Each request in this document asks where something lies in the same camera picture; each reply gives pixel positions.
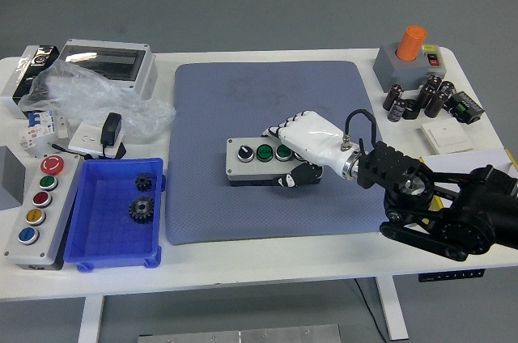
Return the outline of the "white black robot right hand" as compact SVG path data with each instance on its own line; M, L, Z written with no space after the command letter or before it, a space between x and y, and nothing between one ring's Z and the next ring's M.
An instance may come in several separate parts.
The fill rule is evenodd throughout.
M275 180L286 188L310 184L329 167L342 178L350 179L352 148L342 150L343 132L314 111L296 114L286 122L266 129L264 137L274 137L303 158L303 163Z

